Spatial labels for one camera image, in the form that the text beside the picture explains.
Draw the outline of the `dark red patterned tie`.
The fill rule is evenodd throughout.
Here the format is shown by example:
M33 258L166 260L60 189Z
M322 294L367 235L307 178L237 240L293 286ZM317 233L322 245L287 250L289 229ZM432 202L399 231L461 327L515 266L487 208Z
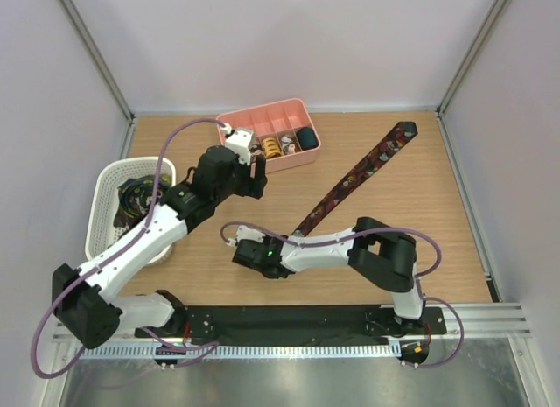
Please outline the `dark red patterned tie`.
M323 197L295 227L292 234L308 236L343 200L378 172L406 144L418 135L412 121L397 123L339 182Z

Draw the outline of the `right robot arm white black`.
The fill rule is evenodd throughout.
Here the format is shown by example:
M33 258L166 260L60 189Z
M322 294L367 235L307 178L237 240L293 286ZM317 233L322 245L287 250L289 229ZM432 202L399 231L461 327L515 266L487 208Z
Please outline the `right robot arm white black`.
M240 224L226 243L234 247L234 263L268 279L317 268L349 267L390 293L399 330L414 333L426 321L417 289L416 240L372 218L361 217L351 228L317 237L275 235Z

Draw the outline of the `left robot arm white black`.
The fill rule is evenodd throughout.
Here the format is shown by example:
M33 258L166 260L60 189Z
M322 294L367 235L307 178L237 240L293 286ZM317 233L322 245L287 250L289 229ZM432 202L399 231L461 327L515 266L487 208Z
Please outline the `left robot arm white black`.
M267 183L264 156L244 160L221 145L208 148L189 171L193 178L169 188L123 238L77 269L63 264L53 273L54 314L83 347L99 347L127 328L179 335L187 319L178 298L163 290L122 297L120 290L163 249L212 217L225 199L259 199Z

